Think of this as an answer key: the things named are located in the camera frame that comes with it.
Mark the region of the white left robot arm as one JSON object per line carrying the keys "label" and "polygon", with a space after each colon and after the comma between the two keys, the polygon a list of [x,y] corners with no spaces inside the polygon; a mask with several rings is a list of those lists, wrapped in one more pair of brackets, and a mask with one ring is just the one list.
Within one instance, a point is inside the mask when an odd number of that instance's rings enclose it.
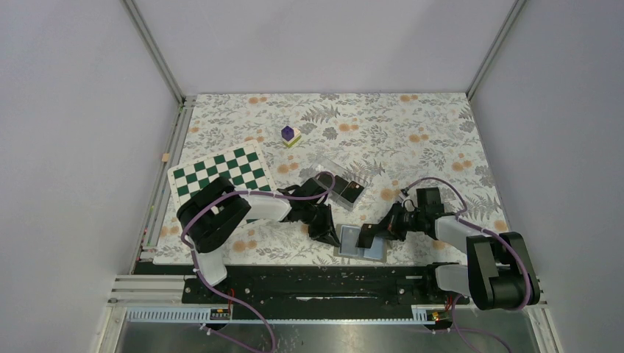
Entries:
{"label": "white left robot arm", "polygon": [[326,203],[336,183],[337,176],[322,171],[301,185],[262,191],[237,188],[218,177],[182,204],[177,211],[181,240],[191,249],[195,272],[202,278],[200,293],[210,302],[226,297],[221,247],[248,220],[301,222],[312,240],[339,247],[332,209]]}

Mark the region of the clear acrylic card tray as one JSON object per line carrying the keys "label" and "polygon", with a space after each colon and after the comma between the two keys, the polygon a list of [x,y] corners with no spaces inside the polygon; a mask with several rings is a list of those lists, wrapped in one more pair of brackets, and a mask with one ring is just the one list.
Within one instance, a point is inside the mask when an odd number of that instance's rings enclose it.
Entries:
{"label": "clear acrylic card tray", "polygon": [[345,210],[353,211],[369,187],[363,175],[344,168],[324,155],[319,155],[311,165],[313,178],[325,189],[332,187],[329,198]]}

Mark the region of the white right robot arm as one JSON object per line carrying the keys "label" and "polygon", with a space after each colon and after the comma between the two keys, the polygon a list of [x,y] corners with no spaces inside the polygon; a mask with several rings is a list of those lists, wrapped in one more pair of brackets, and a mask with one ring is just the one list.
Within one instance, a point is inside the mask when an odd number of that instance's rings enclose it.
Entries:
{"label": "white right robot arm", "polygon": [[528,249],[517,232],[496,233],[448,213],[438,188],[416,190],[416,204],[395,202],[377,224],[364,224],[360,248],[377,238],[404,241],[410,232],[422,232],[464,253],[467,262],[436,263],[422,283],[423,296],[439,303],[451,292],[471,298],[481,310],[520,310],[540,301],[540,287]]}

